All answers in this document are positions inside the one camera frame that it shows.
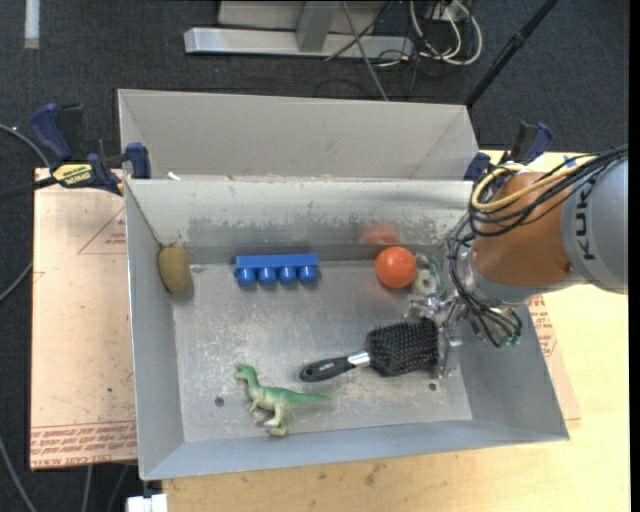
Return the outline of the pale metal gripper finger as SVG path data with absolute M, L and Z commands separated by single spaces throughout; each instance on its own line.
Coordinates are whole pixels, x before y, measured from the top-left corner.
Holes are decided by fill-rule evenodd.
M 440 379 L 451 376 L 459 365 L 461 337 L 456 328 L 443 324 L 439 333 L 437 373 Z
M 409 320 L 435 319 L 445 311 L 448 305 L 448 300 L 435 296 L 411 295 L 407 307 L 407 318 Z

